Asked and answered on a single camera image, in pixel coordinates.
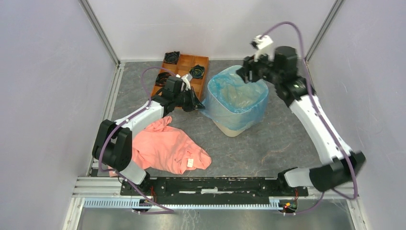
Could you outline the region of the blue plastic trash bag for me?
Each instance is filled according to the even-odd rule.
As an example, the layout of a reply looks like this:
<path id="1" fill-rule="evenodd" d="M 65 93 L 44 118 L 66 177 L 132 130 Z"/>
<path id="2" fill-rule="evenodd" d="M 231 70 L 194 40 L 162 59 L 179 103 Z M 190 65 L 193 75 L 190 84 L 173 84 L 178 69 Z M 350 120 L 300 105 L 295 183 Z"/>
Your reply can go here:
<path id="1" fill-rule="evenodd" d="M 263 80 L 245 83 L 233 65 L 214 75 L 207 83 L 205 109 L 201 113 L 230 130 L 245 130 L 262 121 L 269 88 Z"/>

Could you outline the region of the cream plastic trash bin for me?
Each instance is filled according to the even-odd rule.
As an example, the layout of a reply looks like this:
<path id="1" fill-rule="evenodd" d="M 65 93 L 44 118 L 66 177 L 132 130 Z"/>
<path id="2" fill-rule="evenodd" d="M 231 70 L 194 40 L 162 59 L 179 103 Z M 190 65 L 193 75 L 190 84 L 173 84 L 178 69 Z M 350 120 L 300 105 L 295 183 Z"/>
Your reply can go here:
<path id="1" fill-rule="evenodd" d="M 224 126 L 214 120 L 213 120 L 213 122 L 227 137 L 231 137 L 231 138 L 234 138 L 234 137 L 240 135 L 245 130 L 251 128 L 251 126 L 248 126 L 248 127 L 245 127 L 245 128 L 239 129 L 239 130 L 231 130 L 231 129 L 227 128 L 226 126 Z"/>

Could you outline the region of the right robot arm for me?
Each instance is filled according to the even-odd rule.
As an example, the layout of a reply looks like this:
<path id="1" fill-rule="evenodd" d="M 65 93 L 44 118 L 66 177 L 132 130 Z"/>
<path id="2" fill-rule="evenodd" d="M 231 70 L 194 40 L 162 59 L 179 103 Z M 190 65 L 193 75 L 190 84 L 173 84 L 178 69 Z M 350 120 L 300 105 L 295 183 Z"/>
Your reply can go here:
<path id="1" fill-rule="evenodd" d="M 357 192 L 356 176 L 366 158 L 361 151 L 353 151 L 333 128 L 311 83 L 299 74 L 298 62 L 293 47 L 280 46 L 272 60 L 267 54 L 247 56 L 236 71 L 246 83 L 264 80 L 274 85 L 278 97 L 300 120 L 319 155 L 321 166 L 291 168 L 279 173 L 277 191 L 288 196 L 296 187 L 306 186 L 326 192 L 351 182 Z"/>

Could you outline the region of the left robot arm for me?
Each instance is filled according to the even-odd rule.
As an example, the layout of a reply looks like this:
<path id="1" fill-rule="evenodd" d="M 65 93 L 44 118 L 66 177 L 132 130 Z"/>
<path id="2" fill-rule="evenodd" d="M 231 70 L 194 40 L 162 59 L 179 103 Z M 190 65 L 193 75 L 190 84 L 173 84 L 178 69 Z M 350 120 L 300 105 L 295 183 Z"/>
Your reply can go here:
<path id="1" fill-rule="evenodd" d="M 167 116 L 176 107 L 185 112 L 204 109 L 193 87 L 190 74 L 167 78 L 164 87 L 151 97 L 145 105 L 116 121 L 104 120 L 93 145 L 92 156 L 133 182 L 132 189 L 138 195 L 150 190 L 147 172 L 132 161 L 132 141 L 151 123 Z"/>

